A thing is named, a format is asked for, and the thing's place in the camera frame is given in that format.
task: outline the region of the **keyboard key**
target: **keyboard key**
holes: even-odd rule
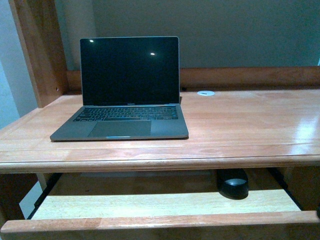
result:
[[[175,106],[85,108],[74,122],[178,119]]]

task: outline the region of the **gray wall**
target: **gray wall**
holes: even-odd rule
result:
[[[0,128],[37,107],[17,29],[7,0],[0,0]]]
[[[316,66],[320,58],[319,0],[78,0],[76,17],[67,11],[76,69],[79,36],[93,24],[90,37],[178,36],[186,68]]]

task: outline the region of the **silver laptop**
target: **silver laptop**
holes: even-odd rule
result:
[[[83,107],[52,141],[188,137],[178,37],[84,38],[80,55]]]

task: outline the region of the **laptop screen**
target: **laptop screen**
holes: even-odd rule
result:
[[[84,105],[179,103],[179,39],[107,37],[80,40]]]

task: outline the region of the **black mouse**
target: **black mouse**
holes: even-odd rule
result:
[[[240,200],[249,195],[248,176],[242,168],[218,169],[216,174],[217,187],[222,196]]]

